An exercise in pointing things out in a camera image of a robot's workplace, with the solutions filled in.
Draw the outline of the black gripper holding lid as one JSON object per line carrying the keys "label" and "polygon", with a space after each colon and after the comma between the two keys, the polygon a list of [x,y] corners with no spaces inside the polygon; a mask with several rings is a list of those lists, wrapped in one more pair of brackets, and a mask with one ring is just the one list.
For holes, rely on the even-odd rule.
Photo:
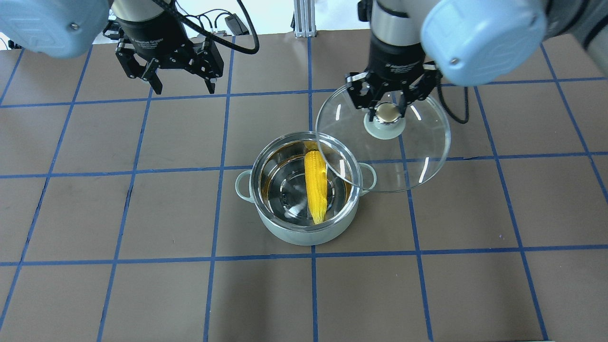
{"label": "black gripper holding lid", "polygon": [[352,104],[365,112],[365,120],[374,120],[376,107],[385,93],[400,91],[399,119],[408,107],[424,100],[440,77],[433,62],[424,63],[426,53],[420,42],[413,45],[389,45],[378,37],[371,37],[368,65],[363,73],[347,75],[347,93]]}

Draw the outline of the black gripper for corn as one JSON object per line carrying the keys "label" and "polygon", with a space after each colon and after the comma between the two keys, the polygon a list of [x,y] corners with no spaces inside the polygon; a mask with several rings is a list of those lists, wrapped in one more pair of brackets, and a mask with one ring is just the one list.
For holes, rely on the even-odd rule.
{"label": "black gripper for corn", "polygon": [[148,21],[116,19],[119,45],[116,57],[129,78],[141,78],[161,95],[163,84],[157,69],[183,69],[204,79],[214,95],[216,81],[223,76],[224,61],[215,41],[202,37],[195,42],[174,17],[155,17]]}

